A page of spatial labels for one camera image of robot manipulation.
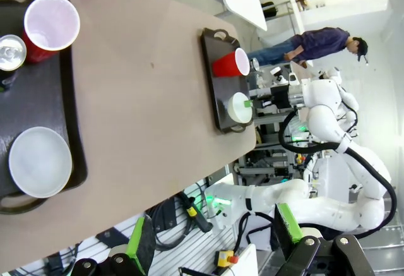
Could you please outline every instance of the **jeans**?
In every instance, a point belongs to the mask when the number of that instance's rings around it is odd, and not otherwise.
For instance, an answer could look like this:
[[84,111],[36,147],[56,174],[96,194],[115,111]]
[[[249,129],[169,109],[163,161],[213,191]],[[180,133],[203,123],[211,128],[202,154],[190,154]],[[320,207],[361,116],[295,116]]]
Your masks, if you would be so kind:
[[266,47],[264,49],[248,53],[248,58],[256,58],[260,66],[276,65],[279,63],[286,63],[284,58],[286,53],[293,51],[295,46],[290,39],[274,45],[273,47]]

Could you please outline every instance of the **green light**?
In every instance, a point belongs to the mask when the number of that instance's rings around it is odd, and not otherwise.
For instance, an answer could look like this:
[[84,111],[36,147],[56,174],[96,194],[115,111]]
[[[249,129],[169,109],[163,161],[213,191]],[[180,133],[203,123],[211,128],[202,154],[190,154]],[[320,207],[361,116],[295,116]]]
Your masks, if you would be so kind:
[[221,205],[231,205],[232,202],[230,200],[226,200],[226,199],[220,199],[220,198],[215,198],[215,200],[213,200],[214,203],[219,203]]

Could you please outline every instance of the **black tray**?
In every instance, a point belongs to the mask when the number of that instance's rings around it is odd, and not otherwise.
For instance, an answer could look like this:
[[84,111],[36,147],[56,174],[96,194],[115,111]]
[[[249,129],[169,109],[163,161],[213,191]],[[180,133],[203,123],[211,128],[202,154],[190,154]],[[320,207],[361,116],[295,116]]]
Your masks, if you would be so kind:
[[234,52],[236,48],[240,47],[240,43],[237,39],[229,36],[225,30],[213,31],[204,28],[201,35],[201,45],[216,127],[223,133],[241,133],[246,130],[246,126],[253,122],[247,124],[235,122],[227,113],[226,106],[234,93],[242,92],[250,98],[247,79],[245,76],[216,77],[211,68],[213,62]]
[[[21,37],[25,10],[32,1],[0,0],[0,37]],[[70,47],[42,63],[24,64],[18,69],[14,85],[0,93],[0,111],[0,213],[27,212],[46,200],[36,199],[19,207],[1,205],[5,197],[24,195],[9,173],[8,152],[14,139],[28,128],[45,126],[68,143],[73,170],[63,191],[85,181],[87,168],[76,113]]]

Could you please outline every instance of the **purple shirt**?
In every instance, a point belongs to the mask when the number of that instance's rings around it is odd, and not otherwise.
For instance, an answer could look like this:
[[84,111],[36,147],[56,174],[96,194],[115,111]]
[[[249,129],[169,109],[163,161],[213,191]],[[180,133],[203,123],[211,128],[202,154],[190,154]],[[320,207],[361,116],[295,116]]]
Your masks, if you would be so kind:
[[294,35],[291,41],[295,47],[301,45],[304,49],[297,59],[313,60],[344,50],[348,37],[349,33],[340,28],[322,28]]

